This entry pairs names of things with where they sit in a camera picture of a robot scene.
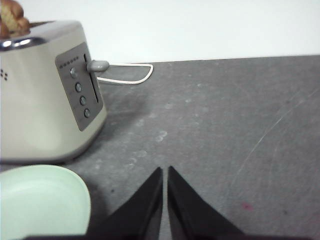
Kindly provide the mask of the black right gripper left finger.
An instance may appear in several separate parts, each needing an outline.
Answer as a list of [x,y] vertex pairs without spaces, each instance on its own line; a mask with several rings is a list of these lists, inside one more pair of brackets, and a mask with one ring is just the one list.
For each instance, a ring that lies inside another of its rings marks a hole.
[[163,170],[157,167],[134,194],[87,234],[90,240],[158,240],[163,212]]

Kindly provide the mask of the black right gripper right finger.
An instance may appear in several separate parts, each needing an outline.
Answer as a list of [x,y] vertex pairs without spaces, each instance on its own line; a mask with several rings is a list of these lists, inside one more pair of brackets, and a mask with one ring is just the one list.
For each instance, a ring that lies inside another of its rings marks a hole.
[[245,235],[203,200],[173,166],[168,168],[167,205],[174,238],[230,238]]

